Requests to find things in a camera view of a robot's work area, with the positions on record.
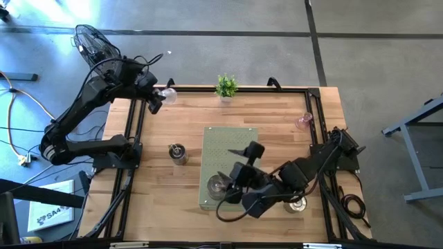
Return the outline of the green plant in white pot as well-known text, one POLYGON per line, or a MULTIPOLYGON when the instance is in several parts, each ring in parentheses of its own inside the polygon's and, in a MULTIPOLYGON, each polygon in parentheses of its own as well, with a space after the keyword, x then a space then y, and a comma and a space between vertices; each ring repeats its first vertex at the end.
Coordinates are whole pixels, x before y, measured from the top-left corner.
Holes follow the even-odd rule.
POLYGON ((220 101, 231 102, 238 90, 238 82, 235 76, 229 76, 226 73, 218 76, 218 83, 215 86, 215 94, 220 101))

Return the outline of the green perforated metal shelf riser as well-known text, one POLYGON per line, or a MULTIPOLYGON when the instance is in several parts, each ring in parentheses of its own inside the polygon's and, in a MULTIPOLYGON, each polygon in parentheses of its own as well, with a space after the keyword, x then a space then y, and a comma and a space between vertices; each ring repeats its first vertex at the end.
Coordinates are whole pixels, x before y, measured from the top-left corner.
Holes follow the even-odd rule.
POLYGON ((215 210, 220 201, 210 198, 208 179, 223 172, 229 176, 236 162, 247 158, 230 153, 229 149, 245 149, 251 141, 258 141, 258 130, 250 127, 205 127, 201 153, 198 203, 202 210, 215 210))

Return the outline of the black slanted beam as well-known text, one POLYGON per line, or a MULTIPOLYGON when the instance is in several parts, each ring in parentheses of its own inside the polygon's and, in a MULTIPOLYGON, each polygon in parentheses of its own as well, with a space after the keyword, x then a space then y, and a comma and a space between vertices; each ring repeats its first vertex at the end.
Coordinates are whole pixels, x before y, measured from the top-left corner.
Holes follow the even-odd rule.
POLYGON ((0 194, 4 192, 10 192, 15 199, 61 205, 68 208, 80 208, 84 202, 83 196, 0 179, 0 194))

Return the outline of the black floor bar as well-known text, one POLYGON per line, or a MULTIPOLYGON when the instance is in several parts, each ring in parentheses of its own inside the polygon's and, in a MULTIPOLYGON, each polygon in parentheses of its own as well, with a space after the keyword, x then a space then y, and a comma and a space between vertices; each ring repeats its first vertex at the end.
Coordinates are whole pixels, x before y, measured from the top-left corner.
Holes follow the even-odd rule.
POLYGON ((35 73, 1 73, 0 78, 16 81, 36 82, 39 79, 38 74, 35 73))

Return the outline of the grey metal desk frame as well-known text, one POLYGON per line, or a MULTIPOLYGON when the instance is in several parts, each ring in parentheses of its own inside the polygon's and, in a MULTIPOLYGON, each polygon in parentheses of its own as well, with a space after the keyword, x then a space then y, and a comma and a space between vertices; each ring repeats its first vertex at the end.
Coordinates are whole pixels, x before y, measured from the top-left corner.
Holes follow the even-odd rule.
POLYGON ((433 115, 435 112, 440 111, 442 109, 443 109, 443 95, 441 95, 438 98, 426 101, 424 105, 414 114, 381 130, 381 133, 385 137, 390 137, 391 135, 393 135, 395 132, 398 131, 401 132, 404 142, 406 144, 406 148, 408 150, 408 154, 412 161, 415 173, 417 175, 417 179, 419 181, 421 190, 418 192, 412 192, 410 194, 404 195, 404 200, 406 203, 443 197, 443 187, 430 188, 428 186, 428 183, 426 181, 425 175, 422 170, 421 163, 417 156, 418 151, 415 149, 413 140, 409 133, 409 128, 414 126, 423 126, 423 127, 443 126, 443 122, 422 122, 424 118, 427 118, 433 115))

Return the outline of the white printed box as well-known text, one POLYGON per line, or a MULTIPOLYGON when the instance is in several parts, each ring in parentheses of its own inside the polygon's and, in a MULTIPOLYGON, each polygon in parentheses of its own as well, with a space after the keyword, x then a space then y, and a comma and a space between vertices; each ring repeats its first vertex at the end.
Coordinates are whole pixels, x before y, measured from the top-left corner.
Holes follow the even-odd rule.
MULTIPOLYGON (((42 186, 45 189, 55 190, 72 194, 74 191, 74 180, 62 181, 42 186)), ((74 220, 73 208, 62 205, 51 205, 39 202, 30 202, 28 215, 28 232, 34 232, 53 227, 74 220)))

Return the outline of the silver scented candle tin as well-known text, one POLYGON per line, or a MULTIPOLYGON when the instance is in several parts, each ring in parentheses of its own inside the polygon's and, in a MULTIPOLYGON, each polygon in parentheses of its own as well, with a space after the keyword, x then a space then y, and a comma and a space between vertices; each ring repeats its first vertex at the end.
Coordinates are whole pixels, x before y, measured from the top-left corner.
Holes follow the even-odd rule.
POLYGON ((221 201, 225 197, 230 183, 223 183, 218 174, 211 176, 206 185, 210 198, 221 201))
POLYGON ((185 165, 188 161, 188 153, 182 144, 168 145, 168 154, 175 165, 185 165))
POLYGON ((290 214, 303 212, 307 207, 307 199, 304 196, 295 196, 289 202, 284 202, 283 208, 290 214))

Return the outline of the pink ribbed glass candle holder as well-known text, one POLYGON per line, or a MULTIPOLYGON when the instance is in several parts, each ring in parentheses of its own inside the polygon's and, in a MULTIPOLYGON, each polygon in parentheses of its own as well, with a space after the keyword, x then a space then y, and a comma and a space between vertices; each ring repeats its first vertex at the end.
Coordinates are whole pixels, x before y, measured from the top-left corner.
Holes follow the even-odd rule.
POLYGON ((303 116, 300 116, 295 121, 295 125, 299 130, 306 130, 310 127, 313 115, 310 112, 306 112, 303 116))

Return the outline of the silver metal bracket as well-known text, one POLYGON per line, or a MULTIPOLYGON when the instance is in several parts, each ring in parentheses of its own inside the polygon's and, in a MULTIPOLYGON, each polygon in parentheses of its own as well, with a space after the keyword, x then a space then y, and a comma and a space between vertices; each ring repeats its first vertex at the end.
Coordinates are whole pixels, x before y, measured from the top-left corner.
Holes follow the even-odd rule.
POLYGON ((109 249, 135 249, 135 248, 148 248, 149 244, 143 241, 125 241, 118 243, 111 243, 109 249))
POLYGON ((335 243, 304 243, 302 249, 343 249, 341 244, 335 243))

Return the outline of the right arm's gripper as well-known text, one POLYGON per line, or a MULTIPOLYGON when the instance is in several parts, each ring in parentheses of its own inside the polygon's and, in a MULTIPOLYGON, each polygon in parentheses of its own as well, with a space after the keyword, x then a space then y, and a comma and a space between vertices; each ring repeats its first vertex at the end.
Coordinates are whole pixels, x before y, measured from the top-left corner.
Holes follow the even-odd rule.
POLYGON ((245 149, 228 150, 232 154, 247 158, 246 163, 236 162, 229 176, 223 172, 217 172, 223 183, 231 182, 228 186, 229 203, 240 203, 244 195, 244 188, 252 190, 259 190, 264 187, 276 188, 276 177, 254 166, 255 161, 261 159, 264 150, 264 146, 255 141, 251 141, 245 149))

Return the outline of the black chair back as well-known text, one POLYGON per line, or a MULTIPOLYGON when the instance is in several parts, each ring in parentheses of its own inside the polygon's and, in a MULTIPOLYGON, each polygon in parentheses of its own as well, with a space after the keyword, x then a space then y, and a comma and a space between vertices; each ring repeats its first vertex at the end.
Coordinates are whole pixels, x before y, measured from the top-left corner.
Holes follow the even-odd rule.
POLYGON ((19 244, 19 229, 13 196, 0 194, 0 246, 19 244))

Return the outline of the clear glass candle holder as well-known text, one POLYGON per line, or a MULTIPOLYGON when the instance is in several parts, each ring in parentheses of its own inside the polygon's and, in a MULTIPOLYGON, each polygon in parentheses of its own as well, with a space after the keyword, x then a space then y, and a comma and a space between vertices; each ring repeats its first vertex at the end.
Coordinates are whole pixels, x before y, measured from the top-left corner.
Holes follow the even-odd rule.
POLYGON ((174 104, 176 102, 177 98, 178 98, 178 93, 175 90, 171 91, 171 90, 163 89, 161 92, 155 91, 155 93, 158 96, 165 97, 165 103, 164 104, 166 104, 166 105, 174 104))

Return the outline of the black aluminium table frame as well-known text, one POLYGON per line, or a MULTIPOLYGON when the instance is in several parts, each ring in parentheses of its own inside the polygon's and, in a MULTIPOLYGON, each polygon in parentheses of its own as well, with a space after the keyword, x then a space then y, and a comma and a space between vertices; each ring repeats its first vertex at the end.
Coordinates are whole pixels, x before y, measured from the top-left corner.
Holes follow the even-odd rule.
POLYGON ((312 142, 308 131, 295 126, 307 107, 315 106, 309 89, 267 86, 240 89, 223 103, 206 87, 181 86, 177 101, 151 114, 140 104, 117 99, 109 107, 105 138, 122 133, 131 118, 132 133, 143 144, 129 198, 126 241, 245 241, 295 242, 327 240, 319 190, 308 197, 307 209, 297 214, 274 205, 260 218, 244 216, 240 205, 223 205, 218 212, 198 203, 201 153, 205 127, 250 127, 258 130, 265 151, 264 171, 306 156, 312 142), (168 145, 182 144, 185 165, 175 165, 168 145))

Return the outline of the left arm's gripper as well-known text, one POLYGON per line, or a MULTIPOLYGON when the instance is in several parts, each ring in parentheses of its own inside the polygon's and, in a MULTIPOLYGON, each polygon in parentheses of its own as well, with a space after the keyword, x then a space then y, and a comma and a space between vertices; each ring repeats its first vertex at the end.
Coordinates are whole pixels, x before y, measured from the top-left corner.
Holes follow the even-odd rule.
POLYGON ((163 90, 163 87, 154 86, 157 82, 157 78, 149 71, 141 71, 136 78, 136 99, 146 101, 151 114, 157 114, 165 103, 165 97, 155 93, 163 90))

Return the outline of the black floor fan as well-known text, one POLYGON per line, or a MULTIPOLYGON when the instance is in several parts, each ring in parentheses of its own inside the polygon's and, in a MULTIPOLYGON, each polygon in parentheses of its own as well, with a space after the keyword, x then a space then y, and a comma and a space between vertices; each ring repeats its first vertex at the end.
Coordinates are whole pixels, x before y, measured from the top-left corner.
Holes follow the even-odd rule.
POLYGON ((90 67, 87 78, 93 73, 104 78, 117 78, 120 69, 120 49, 114 46, 98 29, 88 24, 75 27, 73 41, 90 67))

